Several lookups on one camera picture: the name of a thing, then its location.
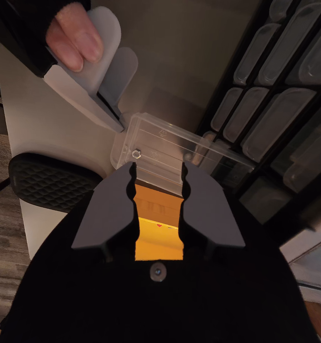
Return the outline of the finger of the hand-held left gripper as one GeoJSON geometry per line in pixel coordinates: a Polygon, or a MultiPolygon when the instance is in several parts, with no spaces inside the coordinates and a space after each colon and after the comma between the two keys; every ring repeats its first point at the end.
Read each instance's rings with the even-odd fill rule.
{"type": "Polygon", "coordinates": [[[104,99],[112,108],[118,103],[138,68],[137,55],[131,48],[117,49],[104,76],[104,99]]]}
{"type": "Polygon", "coordinates": [[[116,133],[124,131],[108,106],[98,96],[91,97],[61,66],[53,65],[45,74],[44,81],[94,124],[116,133]]]}

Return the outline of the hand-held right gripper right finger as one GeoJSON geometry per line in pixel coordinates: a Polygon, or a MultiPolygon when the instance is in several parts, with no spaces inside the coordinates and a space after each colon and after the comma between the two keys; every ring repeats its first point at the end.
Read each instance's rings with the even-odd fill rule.
{"type": "Polygon", "coordinates": [[[182,164],[181,220],[216,246],[244,248],[245,242],[223,188],[190,162],[182,164]]]}

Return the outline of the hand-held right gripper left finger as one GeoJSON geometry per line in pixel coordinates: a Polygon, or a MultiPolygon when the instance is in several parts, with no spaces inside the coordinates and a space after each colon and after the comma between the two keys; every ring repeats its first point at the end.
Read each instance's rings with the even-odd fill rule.
{"type": "Polygon", "coordinates": [[[72,249],[102,248],[138,219],[134,197],[137,166],[127,162],[95,187],[72,249]]]}

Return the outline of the yellow plastic bin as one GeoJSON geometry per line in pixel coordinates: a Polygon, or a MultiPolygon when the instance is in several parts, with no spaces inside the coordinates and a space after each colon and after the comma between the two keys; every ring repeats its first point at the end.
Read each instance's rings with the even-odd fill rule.
{"type": "Polygon", "coordinates": [[[140,224],[136,260],[182,260],[184,245],[178,224],[183,199],[140,185],[135,187],[140,224]]]}

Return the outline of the clear plastic drawer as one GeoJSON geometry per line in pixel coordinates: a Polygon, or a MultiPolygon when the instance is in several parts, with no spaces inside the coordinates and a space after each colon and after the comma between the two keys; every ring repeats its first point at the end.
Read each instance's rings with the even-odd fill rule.
{"type": "Polygon", "coordinates": [[[137,165],[137,179],[181,196],[183,162],[190,162],[208,175],[218,174],[218,182],[235,188],[255,165],[230,150],[228,144],[197,136],[147,113],[124,113],[124,131],[115,135],[110,160],[115,169],[127,162],[137,165]],[[135,159],[132,152],[141,150],[135,159]]]}

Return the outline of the person's left hand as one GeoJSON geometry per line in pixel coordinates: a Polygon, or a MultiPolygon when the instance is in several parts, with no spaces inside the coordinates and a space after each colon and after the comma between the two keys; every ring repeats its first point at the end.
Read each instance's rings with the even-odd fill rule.
{"type": "Polygon", "coordinates": [[[97,63],[103,57],[103,41],[79,2],[64,6],[55,15],[46,32],[46,43],[73,72],[82,71],[84,61],[97,63]]]}

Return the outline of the black ribbed pad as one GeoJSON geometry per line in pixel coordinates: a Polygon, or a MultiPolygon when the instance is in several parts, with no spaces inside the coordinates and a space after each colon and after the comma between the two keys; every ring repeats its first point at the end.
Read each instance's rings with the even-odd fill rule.
{"type": "Polygon", "coordinates": [[[36,153],[13,157],[8,173],[20,200],[63,213],[69,213],[103,180],[89,169],[36,153]]]}

